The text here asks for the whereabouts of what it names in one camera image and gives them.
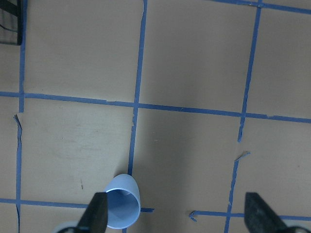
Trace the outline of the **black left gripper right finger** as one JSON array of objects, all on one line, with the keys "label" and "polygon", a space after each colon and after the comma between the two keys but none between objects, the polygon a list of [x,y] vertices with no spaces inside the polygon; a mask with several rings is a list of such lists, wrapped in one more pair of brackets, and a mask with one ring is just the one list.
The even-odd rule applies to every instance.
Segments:
[{"label": "black left gripper right finger", "polygon": [[255,192],[247,192],[244,202],[244,223],[250,233],[280,233],[287,225]]}]

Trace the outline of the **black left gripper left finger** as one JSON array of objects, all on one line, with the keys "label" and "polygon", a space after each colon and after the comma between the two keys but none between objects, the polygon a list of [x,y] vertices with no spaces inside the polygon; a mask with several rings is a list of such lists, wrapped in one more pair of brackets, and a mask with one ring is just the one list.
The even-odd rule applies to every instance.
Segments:
[{"label": "black left gripper left finger", "polygon": [[77,224],[78,233],[104,233],[108,221],[108,201],[106,192],[94,194],[88,207]]}]

